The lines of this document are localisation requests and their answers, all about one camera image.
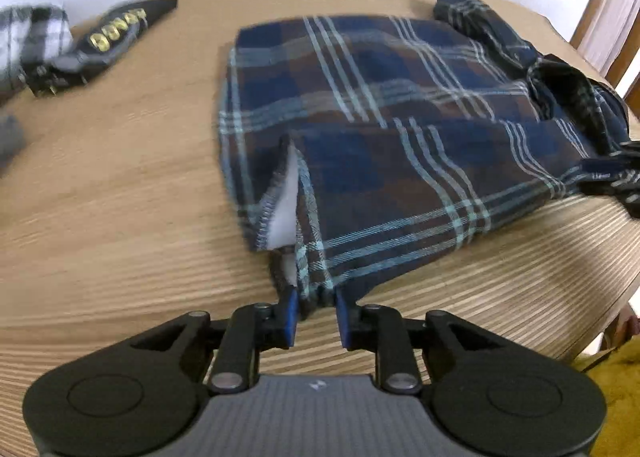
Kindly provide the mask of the navy brown plaid shirt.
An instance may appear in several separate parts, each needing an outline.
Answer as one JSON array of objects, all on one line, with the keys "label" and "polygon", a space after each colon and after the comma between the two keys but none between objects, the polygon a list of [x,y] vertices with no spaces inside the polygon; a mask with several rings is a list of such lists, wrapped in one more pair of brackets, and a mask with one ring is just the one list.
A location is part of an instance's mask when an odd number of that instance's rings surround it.
[{"label": "navy brown plaid shirt", "polygon": [[612,89],[482,0],[245,27],[218,107],[243,236],[303,315],[573,195],[582,162],[629,138]]}]

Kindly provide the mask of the yellow fleece sleeve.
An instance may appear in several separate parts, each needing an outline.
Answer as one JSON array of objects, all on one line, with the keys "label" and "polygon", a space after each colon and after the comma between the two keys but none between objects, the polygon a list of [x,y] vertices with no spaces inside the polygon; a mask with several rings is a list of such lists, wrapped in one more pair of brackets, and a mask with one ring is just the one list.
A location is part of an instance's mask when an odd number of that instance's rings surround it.
[{"label": "yellow fleece sleeve", "polygon": [[580,355],[573,363],[598,385],[608,407],[593,456],[640,457],[639,361],[639,337],[635,336],[617,349]]}]

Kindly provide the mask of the grey knit garment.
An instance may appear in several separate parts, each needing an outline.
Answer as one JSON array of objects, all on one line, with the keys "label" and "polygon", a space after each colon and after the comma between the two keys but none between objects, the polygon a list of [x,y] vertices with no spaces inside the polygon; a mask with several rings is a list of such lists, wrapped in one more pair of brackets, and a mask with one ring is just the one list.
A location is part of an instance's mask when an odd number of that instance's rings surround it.
[{"label": "grey knit garment", "polygon": [[0,118],[0,172],[5,173],[14,158],[24,150],[25,134],[20,121],[11,114]]}]

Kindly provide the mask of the black SPACE print garment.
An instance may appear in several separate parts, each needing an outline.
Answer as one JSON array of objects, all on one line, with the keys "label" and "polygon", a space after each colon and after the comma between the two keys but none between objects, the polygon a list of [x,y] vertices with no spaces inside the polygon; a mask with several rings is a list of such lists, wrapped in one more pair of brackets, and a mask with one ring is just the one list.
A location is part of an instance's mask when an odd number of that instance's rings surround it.
[{"label": "black SPACE print garment", "polygon": [[33,95],[46,96],[90,84],[177,6],[178,0],[134,0],[110,9],[70,50],[26,70],[26,86]]}]

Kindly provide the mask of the black white plaid garment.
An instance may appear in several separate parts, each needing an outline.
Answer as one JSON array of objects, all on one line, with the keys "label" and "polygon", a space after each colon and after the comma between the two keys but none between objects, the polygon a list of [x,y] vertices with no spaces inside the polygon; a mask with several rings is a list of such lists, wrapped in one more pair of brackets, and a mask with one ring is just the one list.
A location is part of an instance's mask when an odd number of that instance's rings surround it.
[{"label": "black white plaid garment", "polygon": [[1,9],[1,99],[25,85],[28,72],[57,58],[73,42],[67,13],[59,6]]}]

